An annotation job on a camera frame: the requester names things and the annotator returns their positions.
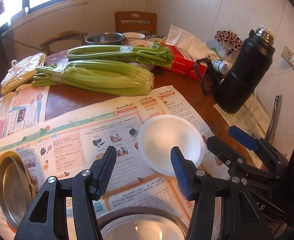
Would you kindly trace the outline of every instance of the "wooden chair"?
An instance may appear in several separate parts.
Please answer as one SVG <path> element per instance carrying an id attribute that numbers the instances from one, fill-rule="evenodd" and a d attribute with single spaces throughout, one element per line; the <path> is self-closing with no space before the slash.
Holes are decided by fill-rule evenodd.
<path id="1" fill-rule="evenodd" d="M 86 32 L 78 32 L 78 31 L 67 31 L 67 32 L 62 32 L 59 34 L 56 34 L 55 36 L 49 38 L 48 40 L 40 43 L 40 47 L 46 51 L 47 56 L 51 54 L 49 46 L 56 42 L 56 41 L 61 41 L 61 40 L 66 40 L 75 36 L 81 36 L 81 44 L 85 45 L 85 38 L 84 36 L 87 36 L 88 33 Z"/>
<path id="2" fill-rule="evenodd" d="M 122 20 L 130 21 L 151 21 L 150 24 L 145 23 L 122 23 Z M 119 33 L 127 31 L 149 31 L 151 35 L 156 32 L 157 14 L 146 12 L 115 12 L 116 31 Z"/>

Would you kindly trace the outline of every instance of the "white wall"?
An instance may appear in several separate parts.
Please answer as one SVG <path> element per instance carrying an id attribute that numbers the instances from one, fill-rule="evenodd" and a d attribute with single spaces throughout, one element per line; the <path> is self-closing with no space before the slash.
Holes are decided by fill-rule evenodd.
<path id="1" fill-rule="evenodd" d="M 147 0 L 147 12 L 158 16 L 157 33 L 167 35 L 170 25 L 183 28 L 208 47 L 217 42 L 217 30 L 231 29 L 242 39 L 251 29 L 267 25 L 276 35 L 273 64 L 267 74 L 289 69 L 281 52 L 287 45 L 294 53 L 294 8 L 288 0 Z M 271 115 L 274 98 L 282 94 L 282 109 L 276 130 L 278 149 L 291 154 L 294 146 L 294 71 L 263 78 L 257 95 Z"/>
<path id="2" fill-rule="evenodd" d="M 6 39 L 6 37 L 39 47 L 43 41 L 64 31 L 85 31 L 89 34 L 113 32 L 116 29 L 114 16 L 116 11 L 144 11 L 146 5 L 146 0 L 86 1 L 88 4 L 76 5 L 45 14 L 9 31 L 2 38 L 8 63 L 13 59 L 21 60 L 39 51 Z M 80 45 L 80 41 L 67 40 L 56 42 L 50 48 L 52 51 L 62 51 Z"/>

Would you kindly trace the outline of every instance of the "tissue box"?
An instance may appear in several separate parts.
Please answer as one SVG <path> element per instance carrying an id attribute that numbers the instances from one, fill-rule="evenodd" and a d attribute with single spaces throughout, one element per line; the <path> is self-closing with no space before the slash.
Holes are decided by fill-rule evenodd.
<path id="1" fill-rule="evenodd" d="M 194 80 L 200 81 L 200 78 L 197 76 L 196 71 L 194 70 L 194 61 L 188 60 L 175 46 L 169 45 L 170 51 L 173 52 L 175 59 L 171 64 L 171 68 L 165 68 L 161 66 L 157 66 L 157 68 L 161 68 L 163 70 L 167 70 L 181 76 L 185 76 L 188 78 L 192 78 Z M 198 66 L 199 73 L 201 76 L 204 75 L 207 69 L 207 65 L 204 63 Z"/>

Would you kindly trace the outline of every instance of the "black thermos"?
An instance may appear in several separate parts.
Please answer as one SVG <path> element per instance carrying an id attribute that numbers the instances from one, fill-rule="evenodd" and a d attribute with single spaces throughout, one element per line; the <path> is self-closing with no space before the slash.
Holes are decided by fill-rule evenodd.
<path id="1" fill-rule="evenodd" d="M 226 112 L 234 114 L 255 91 L 272 63 L 274 35 L 265 26 L 251 30 L 237 58 L 214 97 Z"/>

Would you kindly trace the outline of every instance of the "plastic wrapper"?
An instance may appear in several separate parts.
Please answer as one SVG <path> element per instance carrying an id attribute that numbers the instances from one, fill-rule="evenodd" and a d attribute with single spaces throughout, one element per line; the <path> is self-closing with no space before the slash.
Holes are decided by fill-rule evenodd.
<path id="1" fill-rule="evenodd" d="M 36 66 L 43 66 L 46 59 L 46 54 L 38 53 L 34 56 L 29 56 L 18 63 L 16 60 L 13 60 L 11 62 L 11 68 L 0 83 L 1 93 L 5 95 L 30 80 L 36 73 Z"/>

